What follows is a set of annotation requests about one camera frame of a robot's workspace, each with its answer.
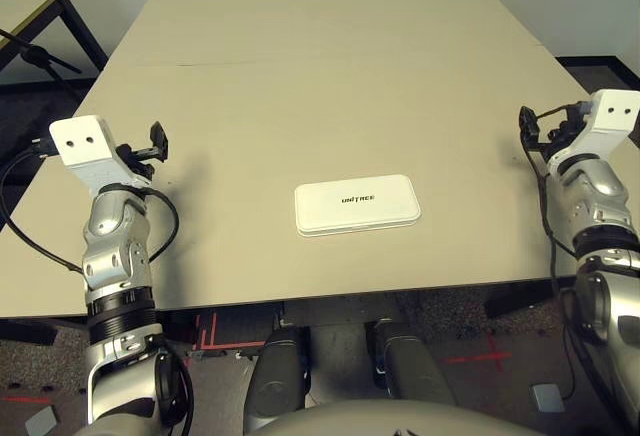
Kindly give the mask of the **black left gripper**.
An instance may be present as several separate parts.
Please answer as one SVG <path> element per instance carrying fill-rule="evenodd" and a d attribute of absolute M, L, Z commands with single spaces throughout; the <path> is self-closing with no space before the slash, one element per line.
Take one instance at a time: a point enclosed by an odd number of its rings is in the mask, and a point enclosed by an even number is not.
<path fill-rule="evenodd" d="M 168 138 L 162 125 L 156 121 L 149 131 L 151 148 L 134 151 L 130 145 L 121 144 L 116 147 L 116 153 L 126 166 L 136 175 L 152 177 L 155 169 L 148 163 L 150 159 L 165 162 L 168 158 Z"/>

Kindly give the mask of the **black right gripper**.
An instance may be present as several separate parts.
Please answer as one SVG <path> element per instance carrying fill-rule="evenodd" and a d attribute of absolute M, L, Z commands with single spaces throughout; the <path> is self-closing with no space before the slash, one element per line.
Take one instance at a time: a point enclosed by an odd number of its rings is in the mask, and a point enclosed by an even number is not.
<path fill-rule="evenodd" d="M 552 157 L 566 149 L 576 137 L 576 126 L 568 120 L 547 134 L 547 141 L 538 141 L 538 123 L 536 113 L 522 106 L 518 114 L 519 140 L 523 149 L 533 149 L 543 157 Z"/>

